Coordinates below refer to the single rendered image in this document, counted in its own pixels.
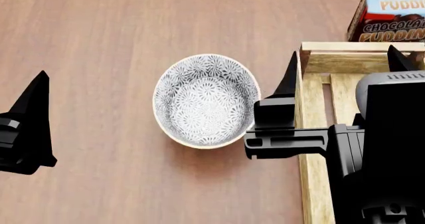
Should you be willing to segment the black white floral patterned bowl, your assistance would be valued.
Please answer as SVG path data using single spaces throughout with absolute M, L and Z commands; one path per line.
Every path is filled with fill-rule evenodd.
M 218 54 L 189 56 L 170 66 L 153 91 L 156 122 L 175 142 L 198 150 L 222 148 L 253 128 L 261 99 L 253 74 Z

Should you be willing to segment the chocolate pudding box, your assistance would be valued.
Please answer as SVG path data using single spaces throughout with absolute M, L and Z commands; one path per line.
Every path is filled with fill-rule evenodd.
M 349 42 L 425 42 L 425 0 L 360 0 Z

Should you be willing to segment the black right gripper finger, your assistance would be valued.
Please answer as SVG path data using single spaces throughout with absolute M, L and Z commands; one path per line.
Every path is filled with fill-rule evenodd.
M 392 45 L 390 45 L 388 48 L 387 58 L 390 72 L 407 72 L 419 70 L 419 68 L 415 66 L 413 62 L 411 62 Z
M 297 53 L 294 51 L 286 73 L 275 92 L 254 104 L 254 129 L 293 129 L 296 104 Z

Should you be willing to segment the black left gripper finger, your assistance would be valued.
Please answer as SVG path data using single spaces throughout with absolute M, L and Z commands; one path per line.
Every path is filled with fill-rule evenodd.
M 53 168 L 57 159 L 52 153 L 49 124 L 49 77 L 41 71 L 26 87 L 9 112 L 21 114 L 21 131 L 17 136 L 19 167 L 25 175 L 39 167 Z

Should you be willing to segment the light wooden tray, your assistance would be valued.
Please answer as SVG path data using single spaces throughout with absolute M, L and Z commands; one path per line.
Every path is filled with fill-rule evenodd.
M 424 59 L 425 43 L 419 42 L 303 43 L 297 52 L 295 128 L 352 126 L 361 116 L 356 85 L 368 74 L 390 72 L 390 45 L 415 66 Z M 335 224 L 326 159 L 320 154 L 298 156 L 304 224 Z

